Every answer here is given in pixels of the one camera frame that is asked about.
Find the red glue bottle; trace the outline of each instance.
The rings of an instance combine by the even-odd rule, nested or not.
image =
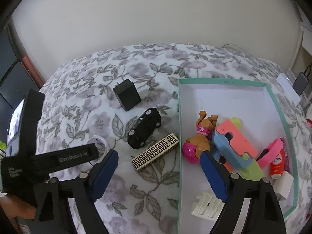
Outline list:
[[[284,150],[282,149],[280,153],[274,158],[271,162],[271,178],[278,179],[282,176],[282,172],[284,170],[285,165],[285,154]]]

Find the greek key pattern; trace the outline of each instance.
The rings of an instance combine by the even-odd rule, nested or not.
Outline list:
[[[135,169],[138,171],[162,156],[163,154],[167,153],[178,142],[179,139],[175,136],[175,134],[169,134],[140,155],[131,159],[131,162],[134,165]]]

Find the black toy car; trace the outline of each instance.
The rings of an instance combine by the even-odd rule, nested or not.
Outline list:
[[[156,108],[147,109],[136,121],[127,134],[127,142],[131,148],[139,149],[145,145],[155,128],[161,126],[161,116]]]

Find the purple package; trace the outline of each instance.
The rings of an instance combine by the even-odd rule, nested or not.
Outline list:
[[[290,170],[289,170],[289,159],[288,159],[288,155],[287,155],[287,150],[286,150],[286,144],[285,144],[285,140],[284,138],[280,138],[283,142],[283,151],[284,151],[284,154],[285,154],[285,165],[284,165],[284,170],[285,171],[288,171],[290,173]]]

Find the dark gray panel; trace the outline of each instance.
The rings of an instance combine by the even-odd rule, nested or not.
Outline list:
[[[16,108],[30,88],[39,90],[22,65],[17,63],[0,86],[0,93],[13,108]]]
[[[7,31],[4,30],[0,34],[0,79],[4,76],[15,60],[16,56],[11,47]]]
[[[7,104],[7,102],[0,96],[0,140],[7,143],[7,129],[10,125],[13,109]]]

